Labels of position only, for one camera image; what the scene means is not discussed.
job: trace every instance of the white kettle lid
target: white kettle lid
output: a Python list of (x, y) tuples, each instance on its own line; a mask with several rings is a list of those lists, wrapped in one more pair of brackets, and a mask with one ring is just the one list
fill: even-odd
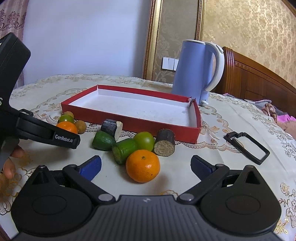
[(199, 44), (205, 45), (205, 42), (199, 41), (199, 40), (194, 40), (194, 39), (187, 39), (187, 40), (184, 40), (183, 42), (194, 42), (194, 43), (199, 43)]

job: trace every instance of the red tray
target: red tray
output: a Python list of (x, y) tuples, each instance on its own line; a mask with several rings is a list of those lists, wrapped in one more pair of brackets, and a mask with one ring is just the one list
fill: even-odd
[(176, 141), (193, 144), (201, 130), (195, 99), (157, 91), (96, 85), (63, 101), (62, 111), (99, 125), (105, 119), (121, 121), (126, 131), (148, 131), (153, 136), (170, 129)]

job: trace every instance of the green tomato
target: green tomato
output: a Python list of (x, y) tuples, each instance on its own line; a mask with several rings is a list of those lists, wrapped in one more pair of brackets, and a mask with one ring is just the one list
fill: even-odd
[(58, 120), (58, 123), (63, 122), (63, 121), (68, 121), (74, 124), (74, 118), (70, 115), (64, 114), (61, 115), (61, 117)]
[(139, 132), (133, 139), (136, 141), (139, 150), (152, 151), (154, 148), (154, 137), (149, 132)]

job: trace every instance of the wooden log piece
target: wooden log piece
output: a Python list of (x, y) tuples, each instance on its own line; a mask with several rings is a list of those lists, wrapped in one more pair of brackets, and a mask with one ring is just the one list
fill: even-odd
[(159, 156), (170, 156), (175, 152), (175, 134), (172, 130), (162, 129), (158, 131), (154, 152)]
[(123, 124), (120, 121), (106, 119), (102, 123), (101, 131), (108, 133), (117, 141), (120, 137)]

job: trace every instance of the pink curtain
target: pink curtain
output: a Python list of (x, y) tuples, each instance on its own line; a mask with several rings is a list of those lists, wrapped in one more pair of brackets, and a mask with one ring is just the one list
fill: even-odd
[[(13, 32), (22, 40), (28, 2), (29, 0), (4, 0), (0, 4), (0, 38)], [(24, 74), (22, 72), (15, 88), (23, 85)]]

